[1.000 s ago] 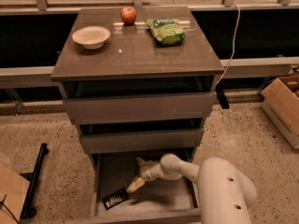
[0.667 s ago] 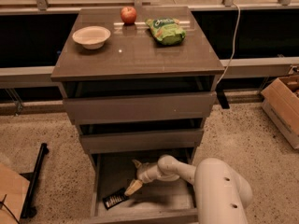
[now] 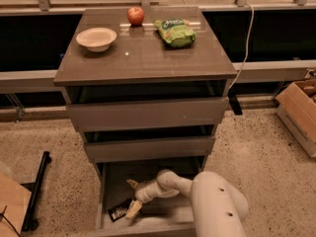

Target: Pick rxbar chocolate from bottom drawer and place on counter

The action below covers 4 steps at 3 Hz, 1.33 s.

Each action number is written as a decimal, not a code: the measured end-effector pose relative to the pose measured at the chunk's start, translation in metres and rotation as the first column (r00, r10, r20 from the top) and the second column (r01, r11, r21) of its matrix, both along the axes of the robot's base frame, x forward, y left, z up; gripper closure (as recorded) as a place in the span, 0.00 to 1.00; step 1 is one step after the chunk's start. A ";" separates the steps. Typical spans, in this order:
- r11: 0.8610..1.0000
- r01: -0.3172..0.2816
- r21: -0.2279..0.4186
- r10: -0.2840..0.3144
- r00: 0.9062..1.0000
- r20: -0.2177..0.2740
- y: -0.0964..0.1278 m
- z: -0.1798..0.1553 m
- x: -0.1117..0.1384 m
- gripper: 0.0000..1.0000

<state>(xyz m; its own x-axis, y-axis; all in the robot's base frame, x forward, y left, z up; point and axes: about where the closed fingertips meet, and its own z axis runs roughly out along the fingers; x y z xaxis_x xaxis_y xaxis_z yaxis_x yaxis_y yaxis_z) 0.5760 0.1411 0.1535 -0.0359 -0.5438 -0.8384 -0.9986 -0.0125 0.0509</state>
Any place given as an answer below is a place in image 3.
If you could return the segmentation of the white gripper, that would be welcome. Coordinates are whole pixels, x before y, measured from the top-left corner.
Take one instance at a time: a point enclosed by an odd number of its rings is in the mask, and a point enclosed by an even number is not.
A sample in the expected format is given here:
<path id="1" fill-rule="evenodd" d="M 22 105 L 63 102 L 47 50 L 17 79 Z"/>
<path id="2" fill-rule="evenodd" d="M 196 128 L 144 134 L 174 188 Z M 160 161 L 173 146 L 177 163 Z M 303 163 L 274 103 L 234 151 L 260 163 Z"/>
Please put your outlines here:
<path id="1" fill-rule="evenodd" d="M 125 215 L 127 219 L 131 219 L 142 208 L 143 203 L 148 203 L 157 197 L 157 182 L 154 180 L 142 183 L 138 183 L 135 180 L 127 180 L 126 182 L 135 190 L 137 199 L 130 203 Z"/>

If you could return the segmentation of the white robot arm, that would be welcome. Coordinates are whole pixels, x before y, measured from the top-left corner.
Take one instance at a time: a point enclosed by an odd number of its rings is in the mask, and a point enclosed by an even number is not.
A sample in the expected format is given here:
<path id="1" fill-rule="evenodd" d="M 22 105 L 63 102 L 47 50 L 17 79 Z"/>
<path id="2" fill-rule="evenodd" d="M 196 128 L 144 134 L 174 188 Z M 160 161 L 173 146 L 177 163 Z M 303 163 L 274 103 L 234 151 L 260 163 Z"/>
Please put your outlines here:
<path id="1" fill-rule="evenodd" d="M 238 189 L 214 172 L 200 172 L 190 180 L 164 169 L 154 180 L 127 182 L 135 191 L 125 215 L 128 219 L 155 198 L 181 194 L 190 199 L 197 237 L 246 237 L 242 220 L 249 211 L 248 201 Z"/>

